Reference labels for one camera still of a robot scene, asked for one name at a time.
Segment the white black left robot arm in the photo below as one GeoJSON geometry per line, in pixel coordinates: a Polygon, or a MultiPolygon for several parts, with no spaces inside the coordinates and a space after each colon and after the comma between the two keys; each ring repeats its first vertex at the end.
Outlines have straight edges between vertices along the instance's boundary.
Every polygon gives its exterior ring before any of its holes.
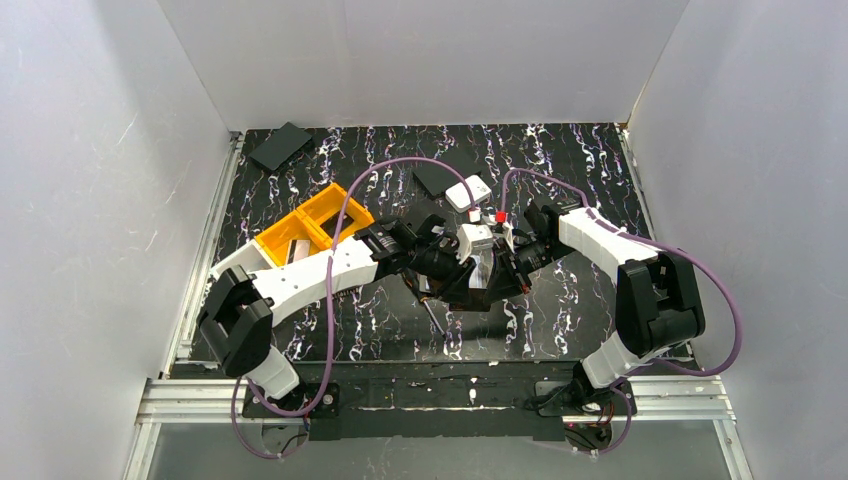
{"type": "Polygon", "coordinates": [[[224,374],[243,377],[275,400],[295,390],[300,378],[272,346],[282,320],[320,298],[400,275],[421,300],[459,306],[475,300],[475,254],[493,245],[491,229],[463,224],[457,232],[429,215],[420,224],[399,218],[375,222],[335,248],[282,267],[248,272],[226,268],[213,283],[198,327],[224,374]]]}

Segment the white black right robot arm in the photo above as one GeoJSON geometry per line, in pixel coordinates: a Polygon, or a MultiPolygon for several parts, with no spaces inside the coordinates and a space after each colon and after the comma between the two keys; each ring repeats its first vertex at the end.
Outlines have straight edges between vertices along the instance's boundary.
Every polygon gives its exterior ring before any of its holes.
{"type": "Polygon", "coordinates": [[[599,267],[615,288],[614,331],[575,366],[573,391],[589,394],[607,389],[704,332],[706,322],[691,261],[627,238],[594,208],[559,214],[530,204],[525,218],[532,233],[528,242],[515,245],[506,212],[494,216],[501,237],[493,246],[486,301],[528,292],[531,273],[573,252],[599,267]]]}

